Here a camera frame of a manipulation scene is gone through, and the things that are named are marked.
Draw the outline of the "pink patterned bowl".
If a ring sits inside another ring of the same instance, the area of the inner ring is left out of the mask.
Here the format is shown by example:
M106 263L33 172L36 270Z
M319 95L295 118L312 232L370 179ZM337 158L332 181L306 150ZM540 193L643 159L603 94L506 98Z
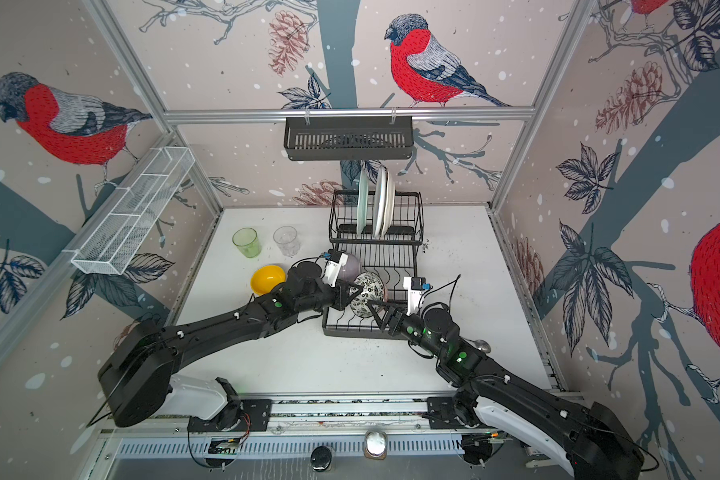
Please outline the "pink patterned bowl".
M354 280L354 284L362 288L360 294L350 303L353 314L360 318L370 318L369 301L386 301L387 290L381 277L373 272L363 272Z

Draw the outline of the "lilac ceramic bowl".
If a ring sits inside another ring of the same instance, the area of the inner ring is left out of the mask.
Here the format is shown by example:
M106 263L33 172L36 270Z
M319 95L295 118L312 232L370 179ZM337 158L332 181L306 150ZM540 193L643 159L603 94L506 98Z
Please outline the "lilac ceramic bowl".
M357 257L350 253L343 253L339 260L339 280L353 283L363 272L363 267Z

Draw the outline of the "yellow bowl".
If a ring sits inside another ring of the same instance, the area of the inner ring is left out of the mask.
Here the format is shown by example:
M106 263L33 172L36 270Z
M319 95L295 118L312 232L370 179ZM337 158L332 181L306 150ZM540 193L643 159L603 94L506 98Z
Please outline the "yellow bowl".
M286 273L279 265L266 265L257 269L250 279L250 287L256 296L270 293L286 281Z

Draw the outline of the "clear glass cup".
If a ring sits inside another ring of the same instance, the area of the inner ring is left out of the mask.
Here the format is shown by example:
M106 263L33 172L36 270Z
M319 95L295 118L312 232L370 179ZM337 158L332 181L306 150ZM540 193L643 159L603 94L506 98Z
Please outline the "clear glass cup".
M298 231L290 225L277 228L273 233L273 240L286 257L295 257L301 247Z

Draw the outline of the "green glass cup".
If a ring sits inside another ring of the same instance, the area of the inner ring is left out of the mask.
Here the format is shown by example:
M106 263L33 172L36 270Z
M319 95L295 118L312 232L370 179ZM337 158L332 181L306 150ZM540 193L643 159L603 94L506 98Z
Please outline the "green glass cup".
M258 232L252 227L244 227L237 230L232 237L232 242L246 258L253 259L261 253L261 243Z

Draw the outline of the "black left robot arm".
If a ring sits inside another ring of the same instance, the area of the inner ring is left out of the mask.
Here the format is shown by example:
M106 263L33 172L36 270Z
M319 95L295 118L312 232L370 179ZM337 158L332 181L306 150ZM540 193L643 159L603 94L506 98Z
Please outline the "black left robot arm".
M230 312L177 326L136 325L98 372L115 425L131 427L157 413L171 391L171 377L184 367L283 331L303 312L338 310L362 291L360 285L340 279L329 285L319 265L302 262L269 293Z

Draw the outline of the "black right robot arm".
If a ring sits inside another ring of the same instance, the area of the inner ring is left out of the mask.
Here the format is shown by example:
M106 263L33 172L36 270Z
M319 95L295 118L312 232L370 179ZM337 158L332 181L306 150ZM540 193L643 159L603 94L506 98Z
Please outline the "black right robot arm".
M498 428L575 479L639 478L643 452L605 405L569 401L510 372L462 337L445 307L422 315L380 301L368 307L380 330L435 359L437 374L456 389L454 411L463 424Z

